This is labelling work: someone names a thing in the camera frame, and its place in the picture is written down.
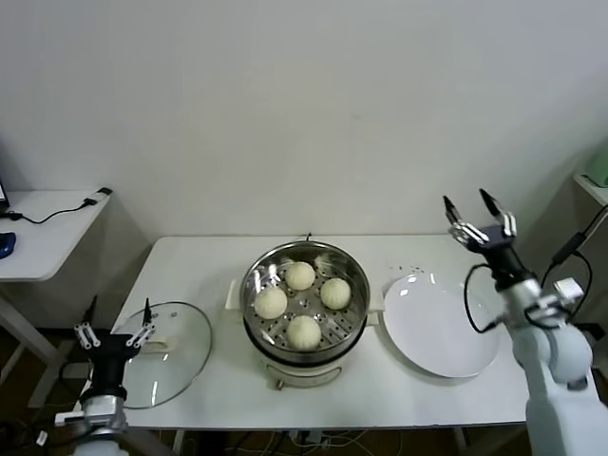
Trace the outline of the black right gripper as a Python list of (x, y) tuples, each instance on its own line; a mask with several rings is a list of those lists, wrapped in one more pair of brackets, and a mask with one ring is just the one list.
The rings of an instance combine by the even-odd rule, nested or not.
[(536, 275), (523, 265), (515, 251), (515, 216), (504, 210), (487, 191), (480, 188), (479, 192), (488, 212), (502, 228), (499, 225), (486, 226), (481, 230), (476, 228), (464, 221), (451, 199), (444, 196), (448, 232), (461, 244), (468, 245), (470, 252), (484, 257), (496, 286), (515, 286), (528, 279), (536, 279)]

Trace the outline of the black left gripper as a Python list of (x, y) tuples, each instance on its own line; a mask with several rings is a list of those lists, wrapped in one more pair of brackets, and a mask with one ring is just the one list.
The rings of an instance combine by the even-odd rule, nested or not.
[(125, 365), (137, 355), (136, 348), (140, 348), (155, 329), (149, 299), (145, 300), (142, 326), (136, 333), (132, 336), (105, 334), (100, 339), (91, 327), (97, 301), (98, 296), (94, 295), (82, 321), (73, 328), (81, 347), (91, 350), (88, 358), (93, 365), (93, 372), (88, 396), (126, 397), (127, 391), (123, 386)]

